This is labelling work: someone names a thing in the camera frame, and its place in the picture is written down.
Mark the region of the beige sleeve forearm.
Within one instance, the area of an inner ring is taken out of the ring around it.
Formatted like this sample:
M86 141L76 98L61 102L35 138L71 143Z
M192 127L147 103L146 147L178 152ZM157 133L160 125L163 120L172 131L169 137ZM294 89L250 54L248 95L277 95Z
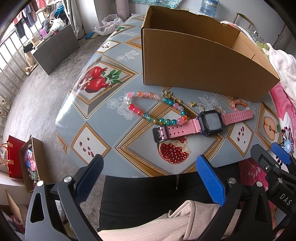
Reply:
M138 227L102 230L103 240L196 240L209 225L219 204L187 200L176 211Z

